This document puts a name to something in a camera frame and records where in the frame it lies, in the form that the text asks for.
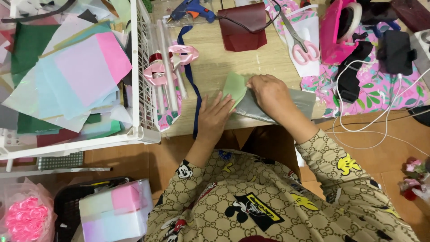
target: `sleeve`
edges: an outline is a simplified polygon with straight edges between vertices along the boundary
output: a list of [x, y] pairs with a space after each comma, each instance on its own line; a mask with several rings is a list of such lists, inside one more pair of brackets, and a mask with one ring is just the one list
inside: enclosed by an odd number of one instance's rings
[[[324, 131], [297, 145], [297, 150], [322, 184], [326, 201], [341, 213], [370, 223], [379, 238], [416, 239], [380, 185]], [[392, 224], [394, 229], [386, 230], [384, 224]]]
[[192, 206], [196, 188], [203, 180], [203, 169], [183, 160], [148, 215], [145, 241], [162, 241], [180, 215]]

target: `wooden desk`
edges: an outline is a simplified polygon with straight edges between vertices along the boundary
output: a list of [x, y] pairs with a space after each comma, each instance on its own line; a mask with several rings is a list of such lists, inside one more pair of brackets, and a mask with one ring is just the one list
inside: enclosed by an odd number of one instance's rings
[[[324, 0], [313, 0], [312, 4], [320, 4], [318, 15], [325, 12]], [[221, 9], [219, 0], [213, 0], [215, 14]], [[223, 0], [224, 8], [235, 7], [234, 0]], [[181, 27], [169, 28], [172, 39], [178, 37]], [[216, 20], [212, 24], [196, 25], [183, 36], [186, 45], [194, 46], [199, 52], [199, 58], [191, 63], [194, 82], [203, 97], [209, 94], [211, 102], [218, 91], [222, 90], [229, 71], [244, 76], [255, 74], [271, 74], [283, 80], [291, 89], [300, 90], [301, 77], [296, 72], [290, 60], [287, 46], [281, 41], [273, 25], [266, 28], [267, 44], [258, 50], [244, 52], [230, 52], [224, 49], [221, 29]], [[194, 113], [197, 96], [188, 81], [185, 86], [189, 98], [182, 101], [182, 114], [173, 125], [163, 132], [163, 137], [173, 137], [193, 133]], [[316, 102], [313, 108], [312, 119], [322, 118], [326, 105]], [[227, 122], [226, 129], [237, 129], [267, 125], [269, 123], [232, 115]]]

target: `pink scissors handle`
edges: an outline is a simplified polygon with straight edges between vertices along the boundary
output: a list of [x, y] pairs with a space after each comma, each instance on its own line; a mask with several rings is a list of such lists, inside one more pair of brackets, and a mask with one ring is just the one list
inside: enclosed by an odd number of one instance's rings
[[[316, 61], [319, 59], [320, 53], [316, 45], [308, 40], [303, 41], [303, 45], [307, 49], [307, 53], [298, 44], [294, 45], [292, 49], [293, 58], [299, 65], [306, 65], [309, 61]], [[315, 51], [315, 56], [313, 56], [310, 52], [311, 48]], [[297, 58], [296, 52], [300, 54], [304, 61], [301, 61], [299, 58]]]

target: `pink tape dispenser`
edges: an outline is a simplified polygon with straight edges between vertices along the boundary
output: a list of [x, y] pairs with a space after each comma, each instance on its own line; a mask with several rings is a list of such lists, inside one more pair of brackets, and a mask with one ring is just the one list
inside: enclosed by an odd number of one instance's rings
[[352, 34], [360, 24], [362, 8], [356, 0], [335, 0], [321, 17], [319, 44], [325, 65], [340, 65], [358, 43]]

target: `hand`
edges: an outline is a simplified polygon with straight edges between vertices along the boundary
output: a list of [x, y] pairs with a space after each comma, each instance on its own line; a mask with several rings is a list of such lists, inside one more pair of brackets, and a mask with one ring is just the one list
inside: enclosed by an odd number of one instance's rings
[[228, 94], [223, 100], [222, 92], [218, 93], [211, 105], [208, 105], [208, 95], [203, 98], [199, 111], [199, 132], [196, 141], [215, 147], [221, 138], [224, 126], [230, 115], [234, 112], [231, 108], [234, 105], [234, 99]]
[[287, 85], [272, 75], [253, 76], [246, 86], [254, 91], [258, 105], [280, 124], [293, 112], [299, 111]]

